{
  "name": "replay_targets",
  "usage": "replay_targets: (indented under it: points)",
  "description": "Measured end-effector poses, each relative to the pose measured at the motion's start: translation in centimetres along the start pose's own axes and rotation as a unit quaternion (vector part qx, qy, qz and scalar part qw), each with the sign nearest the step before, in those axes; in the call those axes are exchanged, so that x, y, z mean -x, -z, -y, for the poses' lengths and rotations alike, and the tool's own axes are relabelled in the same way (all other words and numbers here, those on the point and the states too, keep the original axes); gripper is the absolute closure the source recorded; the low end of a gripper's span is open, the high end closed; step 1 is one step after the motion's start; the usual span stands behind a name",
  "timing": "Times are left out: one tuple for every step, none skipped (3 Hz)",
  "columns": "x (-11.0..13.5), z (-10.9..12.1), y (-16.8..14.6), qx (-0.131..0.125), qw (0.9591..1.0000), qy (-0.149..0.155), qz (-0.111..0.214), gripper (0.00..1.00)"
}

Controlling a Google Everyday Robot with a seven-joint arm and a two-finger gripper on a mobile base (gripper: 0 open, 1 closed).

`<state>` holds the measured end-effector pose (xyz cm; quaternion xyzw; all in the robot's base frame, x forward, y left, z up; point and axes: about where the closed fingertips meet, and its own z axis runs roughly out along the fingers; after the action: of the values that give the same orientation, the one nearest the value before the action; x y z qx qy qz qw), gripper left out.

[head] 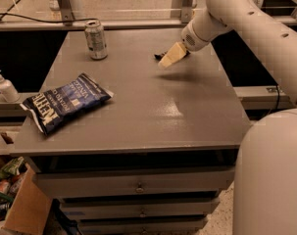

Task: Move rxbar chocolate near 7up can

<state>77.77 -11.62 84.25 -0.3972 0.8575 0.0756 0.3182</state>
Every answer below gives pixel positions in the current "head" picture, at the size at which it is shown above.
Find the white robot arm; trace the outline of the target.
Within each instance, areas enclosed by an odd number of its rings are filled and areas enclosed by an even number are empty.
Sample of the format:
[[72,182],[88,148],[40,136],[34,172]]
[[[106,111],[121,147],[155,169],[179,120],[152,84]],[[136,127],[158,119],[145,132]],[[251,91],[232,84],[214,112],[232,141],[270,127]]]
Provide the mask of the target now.
[[297,31],[262,9],[263,0],[205,0],[159,65],[235,31],[259,62],[242,71],[247,85],[274,85],[290,109],[256,121],[235,165],[233,235],[297,235]]

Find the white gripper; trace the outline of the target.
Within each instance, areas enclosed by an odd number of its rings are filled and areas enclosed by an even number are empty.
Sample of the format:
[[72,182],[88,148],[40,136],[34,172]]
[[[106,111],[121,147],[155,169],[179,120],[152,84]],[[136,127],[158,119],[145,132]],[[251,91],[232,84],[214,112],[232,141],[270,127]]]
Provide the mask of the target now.
[[172,64],[180,61],[186,56],[187,50],[196,52],[209,44],[208,41],[205,41],[197,36],[193,28],[193,22],[189,22],[188,25],[182,30],[181,41],[182,42],[176,42],[161,59],[161,61],[158,63],[160,68],[168,68]]

